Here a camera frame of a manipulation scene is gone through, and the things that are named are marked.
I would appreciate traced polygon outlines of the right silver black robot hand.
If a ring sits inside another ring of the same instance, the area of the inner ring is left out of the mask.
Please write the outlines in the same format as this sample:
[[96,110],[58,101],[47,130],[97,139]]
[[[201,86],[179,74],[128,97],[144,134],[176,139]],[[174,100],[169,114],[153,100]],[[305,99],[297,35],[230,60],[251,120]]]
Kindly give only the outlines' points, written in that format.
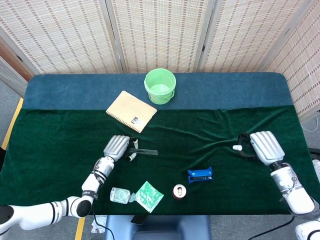
[[[248,143],[255,155],[247,155],[244,152],[243,142]],[[271,131],[242,132],[238,135],[237,144],[233,145],[232,149],[246,160],[260,160],[265,166],[281,163],[285,156],[285,152]]]

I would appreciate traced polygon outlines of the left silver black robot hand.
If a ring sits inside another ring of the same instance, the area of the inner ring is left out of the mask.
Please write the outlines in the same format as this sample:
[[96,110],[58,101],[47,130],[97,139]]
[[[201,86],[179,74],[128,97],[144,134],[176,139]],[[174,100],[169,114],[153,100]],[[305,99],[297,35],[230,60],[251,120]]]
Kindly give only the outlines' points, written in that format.
[[129,137],[125,135],[114,135],[103,150],[103,156],[113,159],[117,162],[127,151],[130,143],[133,143],[134,147],[138,148],[138,139],[136,137]]

